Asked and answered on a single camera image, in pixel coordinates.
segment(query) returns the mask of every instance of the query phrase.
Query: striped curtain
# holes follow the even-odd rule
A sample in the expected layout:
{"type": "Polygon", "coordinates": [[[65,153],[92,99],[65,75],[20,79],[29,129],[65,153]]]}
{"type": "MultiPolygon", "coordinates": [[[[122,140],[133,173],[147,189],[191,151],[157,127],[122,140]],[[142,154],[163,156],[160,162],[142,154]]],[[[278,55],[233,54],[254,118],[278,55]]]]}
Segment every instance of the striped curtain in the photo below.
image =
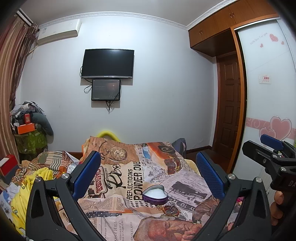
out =
{"type": "Polygon", "coordinates": [[[15,16],[0,36],[0,159],[8,154],[18,159],[9,113],[14,107],[15,92],[37,29],[36,24],[28,27],[15,16]]]}

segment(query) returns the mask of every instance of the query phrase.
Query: yellow blanket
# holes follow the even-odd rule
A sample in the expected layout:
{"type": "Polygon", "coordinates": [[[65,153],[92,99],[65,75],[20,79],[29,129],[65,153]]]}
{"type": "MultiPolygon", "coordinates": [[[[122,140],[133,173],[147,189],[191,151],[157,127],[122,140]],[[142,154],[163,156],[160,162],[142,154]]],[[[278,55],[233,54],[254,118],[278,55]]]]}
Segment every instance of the yellow blanket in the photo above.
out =
{"type": "Polygon", "coordinates": [[[20,185],[20,191],[15,195],[10,204],[13,223],[20,234],[25,234],[27,206],[30,192],[37,176],[42,177],[44,180],[52,180],[53,172],[44,167],[35,171],[32,175],[26,176],[20,185]]]}

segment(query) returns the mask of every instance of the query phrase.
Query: orange box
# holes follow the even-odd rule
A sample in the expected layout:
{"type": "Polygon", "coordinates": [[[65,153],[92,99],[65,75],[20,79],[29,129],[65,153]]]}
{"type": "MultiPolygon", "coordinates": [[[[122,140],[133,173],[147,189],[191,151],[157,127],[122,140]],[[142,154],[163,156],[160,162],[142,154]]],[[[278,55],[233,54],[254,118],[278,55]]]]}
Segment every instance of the orange box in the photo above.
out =
{"type": "Polygon", "coordinates": [[[25,124],[17,127],[17,131],[19,135],[30,132],[30,131],[34,131],[34,130],[35,130],[34,123],[25,124]]]}

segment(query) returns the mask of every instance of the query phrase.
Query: dark wood floor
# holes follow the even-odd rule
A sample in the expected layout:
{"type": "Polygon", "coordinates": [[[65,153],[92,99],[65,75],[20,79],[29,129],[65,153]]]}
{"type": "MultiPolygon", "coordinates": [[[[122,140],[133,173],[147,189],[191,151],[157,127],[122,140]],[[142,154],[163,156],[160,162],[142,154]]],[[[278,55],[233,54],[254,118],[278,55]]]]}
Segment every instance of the dark wood floor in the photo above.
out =
{"type": "MultiPolygon", "coordinates": [[[[211,149],[206,149],[204,151],[209,155],[209,157],[213,160],[214,163],[220,165],[223,168],[223,170],[225,172],[227,172],[227,168],[228,168],[228,164],[229,164],[228,158],[212,151],[211,149]]],[[[195,162],[195,158],[196,158],[197,153],[198,152],[192,152],[192,153],[186,154],[186,159],[193,160],[195,162]]]]}

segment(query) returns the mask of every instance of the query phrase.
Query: yellow tube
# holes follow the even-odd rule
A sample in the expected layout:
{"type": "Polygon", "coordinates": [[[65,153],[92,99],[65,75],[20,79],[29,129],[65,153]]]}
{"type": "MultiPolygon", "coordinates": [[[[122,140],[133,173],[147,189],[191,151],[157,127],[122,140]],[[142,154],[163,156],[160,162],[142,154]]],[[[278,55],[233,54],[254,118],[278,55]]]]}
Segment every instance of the yellow tube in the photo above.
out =
{"type": "Polygon", "coordinates": [[[118,137],[114,133],[112,133],[111,131],[101,131],[97,135],[97,137],[103,137],[103,136],[109,136],[109,137],[112,138],[112,140],[120,142],[120,140],[118,139],[118,137]]]}

